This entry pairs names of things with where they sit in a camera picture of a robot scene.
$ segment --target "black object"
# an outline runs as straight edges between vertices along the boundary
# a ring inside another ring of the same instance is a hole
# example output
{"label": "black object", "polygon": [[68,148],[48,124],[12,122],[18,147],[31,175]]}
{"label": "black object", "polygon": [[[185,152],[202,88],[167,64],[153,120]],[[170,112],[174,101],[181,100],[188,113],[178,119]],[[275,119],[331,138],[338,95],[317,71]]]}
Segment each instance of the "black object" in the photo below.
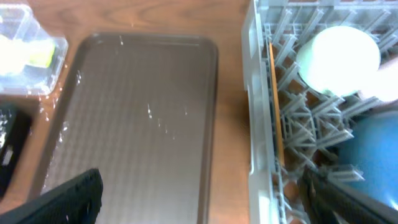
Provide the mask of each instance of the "black object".
{"label": "black object", "polygon": [[398,211],[329,177],[326,171],[309,167],[298,180],[300,198],[312,224],[398,223]]}
{"label": "black object", "polygon": [[0,105],[0,197],[6,193],[31,123],[30,116],[14,105]]}
{"label": "black object", "polygon": [[103,183],[90,169],[41,197],[0,216],[0,223],[95,223],[101,208]]}

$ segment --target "orange stick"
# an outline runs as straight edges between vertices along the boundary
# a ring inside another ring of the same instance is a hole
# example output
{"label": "orange stick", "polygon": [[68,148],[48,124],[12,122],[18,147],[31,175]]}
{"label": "orange stick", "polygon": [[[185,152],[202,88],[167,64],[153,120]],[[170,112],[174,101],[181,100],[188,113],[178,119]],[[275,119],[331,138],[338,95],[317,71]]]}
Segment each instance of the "orange stick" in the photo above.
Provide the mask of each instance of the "orange stick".
{"label": "orange stick", "polygon": [[275,125],[276,125],[275,128],[276,128],[276,141],[278,147],[278,158],[280,165],[285,166],[284,142],[282,139],[282,126],[280,125],[279,100],[278,100],[278,89],[277,89],[276,75],[275,75],[274,53],[272,51],[271,42],[269,42],[269,58],[271,64],[272,92],[274,93],[274,109],[275,109]]}

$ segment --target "dish rack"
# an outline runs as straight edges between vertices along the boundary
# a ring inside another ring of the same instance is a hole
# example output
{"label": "dish rack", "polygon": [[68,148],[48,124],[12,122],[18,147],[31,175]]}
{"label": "dish rack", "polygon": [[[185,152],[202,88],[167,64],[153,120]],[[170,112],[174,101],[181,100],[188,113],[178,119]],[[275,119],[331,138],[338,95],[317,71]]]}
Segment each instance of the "dish rack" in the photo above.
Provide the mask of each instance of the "dish rack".
{"label": "dish rack", "polygon": [[[326,96],[298,76],[297,50],[331,26],[352,26],[378,44],[382,62],[397,52],[397,1],[252,0],[242,28],[244,87],[251,125],[249,200],[251,223],[309,223],[301,203],[290,203],[284,187],[295,182],[305,166],[318,166],[314,155],[340,181],[362,180],[352,165],[331,166],[335,144],[353,138],[355,116],[379,105],[377,98]],[[272,91],[269,42],[275,52],[278,97]],[[274,99],[279,99],[283,153],[277,150]]]}

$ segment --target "wooden table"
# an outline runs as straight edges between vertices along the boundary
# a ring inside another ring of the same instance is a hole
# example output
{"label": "wooden table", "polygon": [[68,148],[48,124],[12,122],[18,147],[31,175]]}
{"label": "wooden table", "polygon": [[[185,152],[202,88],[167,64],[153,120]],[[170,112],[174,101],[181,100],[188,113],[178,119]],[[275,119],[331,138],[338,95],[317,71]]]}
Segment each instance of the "wooden table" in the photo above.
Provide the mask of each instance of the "wooden table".
{"label": "wooden table", "polygon": [[30,0],[29,4],[50,33],[67,38],[69,49],[55,91],[48,98],[29,97],[40,100],[44,111],[35,116],[0,213],[37,196],[30,191],[34,174],[78,44],[92,32],[155,32],[203,35],[218,46],[209,223],[249,223],[249,113],[241,58],[248,0]]}

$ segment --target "gray plastic tray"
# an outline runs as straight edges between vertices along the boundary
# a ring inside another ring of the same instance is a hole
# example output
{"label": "gray plastic tray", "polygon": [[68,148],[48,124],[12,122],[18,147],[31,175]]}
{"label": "gray plastic tray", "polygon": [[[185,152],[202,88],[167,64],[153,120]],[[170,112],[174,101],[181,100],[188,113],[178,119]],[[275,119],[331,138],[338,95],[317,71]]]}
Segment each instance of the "gray plastic tray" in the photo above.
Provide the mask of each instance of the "gray plastic tray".
{"label": "gray plastic tray", "polygon": [[206,223],[216,68],[216,46],[201,37],[84,40],[48,142],[43,192],[98,167],[97,223]]}

